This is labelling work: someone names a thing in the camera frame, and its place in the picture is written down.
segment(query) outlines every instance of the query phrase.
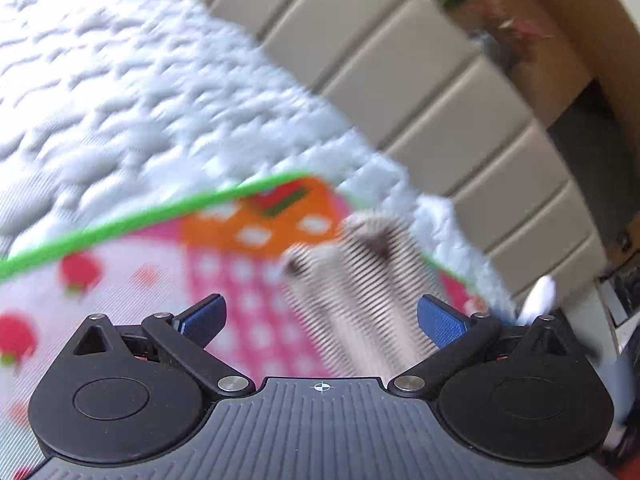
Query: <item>green border edge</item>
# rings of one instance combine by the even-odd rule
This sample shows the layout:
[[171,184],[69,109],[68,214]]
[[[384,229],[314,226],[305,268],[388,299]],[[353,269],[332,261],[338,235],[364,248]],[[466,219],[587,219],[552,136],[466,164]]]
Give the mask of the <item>green border edge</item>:
[[306,176],[311,175],[300,171],[268,176],[228,189],[199,193],[180,202],[166,206],[152,207],[95,228],[73,232],[68,236],[57,238],[34,250],[25,251],[7,260],[0,260],[0,282],[18,272],[24,272],[25,270],[33,269],[33,267],[59,260],[67,254],[77,253],[97,243],[123,236],[132,231],[151,227],[155,224],[167,222],[174,218],[201,210],[206,206],[261,193]]

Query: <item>white bedding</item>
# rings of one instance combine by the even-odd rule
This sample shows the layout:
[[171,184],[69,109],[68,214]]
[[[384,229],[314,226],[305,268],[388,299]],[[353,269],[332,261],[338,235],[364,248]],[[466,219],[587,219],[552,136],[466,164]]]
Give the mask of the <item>white bedding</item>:
[[0,255],[196,192],[291,170],[405,218],[503,313],[460,234],[324,99],[198,0],[0,0]]

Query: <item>white fabric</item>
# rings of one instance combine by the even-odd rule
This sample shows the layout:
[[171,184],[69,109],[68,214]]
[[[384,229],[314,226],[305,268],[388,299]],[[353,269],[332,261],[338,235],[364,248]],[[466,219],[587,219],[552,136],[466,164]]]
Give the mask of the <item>white fabric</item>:
[[0,0],[0,254],[283,171],[412,225],[511,313],[455,223],[324,99],[198,0]]

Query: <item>padded headboard panel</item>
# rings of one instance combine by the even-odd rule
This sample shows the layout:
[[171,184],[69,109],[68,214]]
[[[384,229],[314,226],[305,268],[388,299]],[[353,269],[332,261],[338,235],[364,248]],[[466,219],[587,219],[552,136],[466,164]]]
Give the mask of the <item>padded headboard panel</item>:
[[409,167],[423,192],[451,197],[517,300],[545,273],[562,300],[603,266],[590,213],[546,132],[434,1],[204,1]]

